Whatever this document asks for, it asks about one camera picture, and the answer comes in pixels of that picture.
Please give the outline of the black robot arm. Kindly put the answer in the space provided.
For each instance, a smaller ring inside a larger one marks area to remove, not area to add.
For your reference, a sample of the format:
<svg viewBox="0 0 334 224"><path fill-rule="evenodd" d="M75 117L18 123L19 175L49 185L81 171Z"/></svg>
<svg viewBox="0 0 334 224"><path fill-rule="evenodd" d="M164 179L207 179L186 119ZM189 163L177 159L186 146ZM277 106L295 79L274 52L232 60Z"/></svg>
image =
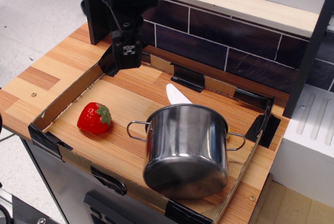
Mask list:
<svg viewBox="0 0 334 224"><path fill-rule="evenodd" d="M158 0L102 0L106 6L112 45L99 60L105 74L141 66L142 14L158 5Z"/></svg>

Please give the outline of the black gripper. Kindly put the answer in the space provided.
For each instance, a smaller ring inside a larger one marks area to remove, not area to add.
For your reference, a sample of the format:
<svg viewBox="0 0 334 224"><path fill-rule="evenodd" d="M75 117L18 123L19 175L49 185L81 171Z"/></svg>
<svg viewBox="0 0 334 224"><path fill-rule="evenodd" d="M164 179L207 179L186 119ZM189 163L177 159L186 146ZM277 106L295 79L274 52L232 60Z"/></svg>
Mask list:
<svg viewBox="0 0 334 224"><path fill-rule="evenodd" d="M112 17L110 19L110 30L112 38L112 49L114 56L114 63L117 69L126 69L128 57L128 67L137 68L141 66L142 55L142 35L141 28L143 25L143 18L139 17L134 23L117 22Z"/></svg>

